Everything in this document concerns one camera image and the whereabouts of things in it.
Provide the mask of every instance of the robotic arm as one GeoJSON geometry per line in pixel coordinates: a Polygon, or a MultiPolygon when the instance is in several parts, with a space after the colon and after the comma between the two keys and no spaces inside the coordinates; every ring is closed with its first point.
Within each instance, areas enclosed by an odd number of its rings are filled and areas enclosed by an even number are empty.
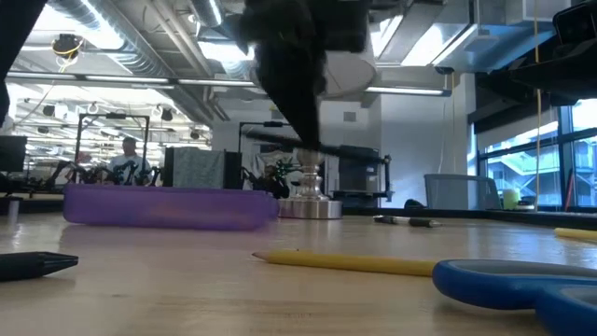
{"type": "Polygon", "coordinates": [[[256,74],[305,147],[318,149],[326,51],[361,52],[370,0],[245,0],[237,44],[255,44],[256,74]]]}

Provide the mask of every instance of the purple plastic tray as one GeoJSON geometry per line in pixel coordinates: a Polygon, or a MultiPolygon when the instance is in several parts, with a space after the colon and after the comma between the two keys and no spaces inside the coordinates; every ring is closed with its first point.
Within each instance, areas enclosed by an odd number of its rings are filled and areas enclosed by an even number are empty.
{"type": "Polygon", "coordinates": [[[278,215],[263,191],[67,185],[64,218],[72,223],[197,230],[254,230],[278,215]]]}

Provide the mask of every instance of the yellow pencil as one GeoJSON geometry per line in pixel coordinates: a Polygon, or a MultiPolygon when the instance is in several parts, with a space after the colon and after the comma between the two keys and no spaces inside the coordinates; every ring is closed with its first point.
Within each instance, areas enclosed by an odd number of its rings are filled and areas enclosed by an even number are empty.
{"type": "Polygon", "coordinates": [[[328,255],[294,250],[256,252],[253,256],[269,263],[281,265],[417,276],[431,276],[431,272],[437,264],[435,261],[426,260],[328,255]]]}
{"type": "Polygon", "coordinates": [[[597,240],[597,231],[558,228],[555,232],[559,237],[597,240]]]}

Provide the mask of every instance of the yellow object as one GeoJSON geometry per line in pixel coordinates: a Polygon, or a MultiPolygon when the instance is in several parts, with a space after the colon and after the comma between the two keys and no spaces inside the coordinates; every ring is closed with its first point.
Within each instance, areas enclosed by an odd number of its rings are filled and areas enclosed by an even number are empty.
{"type": "Polygon", "coordinates": [[[588,239],[597,241],[597,231],[558,228],[555,230],[555,232],[556,235],[559,237],[588,239]]]}
{"type": "Polygon", "coordinates": [[[504,189],[502,191],[504,196],[504,209],[514,210],[521,199],[521,191],[519,189],[504,189]]]}
{"type": "Polygon", "coordinates": [[[253,256],[281,265],[417,276],[431,276],[437,264],[435,261],[328,255],[291,250],[256,252],[253,256]]]}

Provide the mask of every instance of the person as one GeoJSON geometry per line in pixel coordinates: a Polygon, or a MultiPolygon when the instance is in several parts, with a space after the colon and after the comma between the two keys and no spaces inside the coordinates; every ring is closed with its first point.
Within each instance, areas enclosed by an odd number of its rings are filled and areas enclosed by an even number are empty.
{"type": "MultiPolygon", "coordinates": [[[[122,140],[123,154],[112,158],[112,160],[110,160],[110,163],[108,164],[108,170],[110,170],[111,172],[114,172],[115,168],[118,168],[119,166],[126,164],[129,161],[133,161],[138,166],[136,171],[134,172],[134,176],[132,178],[133,185],[137,185],[137,183],[138,183],[136,177],[139,177],[139,175],[141,174],[142,163],[143,163],[143,158],[137,155],[136,149],[137,149],[137,140],[135,140],[134,138],[129,137],[129,136],[125,137],[124,140],[122,140]]],[[[151,166],[149,165],[149,162],[147,160],[146,160],[145,170],[151,171],[151,166]]],[[[121,181],[122,183],[124,183],[126,181],[130,172],[131,172],[131,167],[127,167],[124,170],[123,175],[122,175],[123,181],[121,181]]],[[[142,185],[147,184],[149,182],[149,178],[150,178],[149,175],[147,175],[147,177],[143,181],[142,185]]]]}

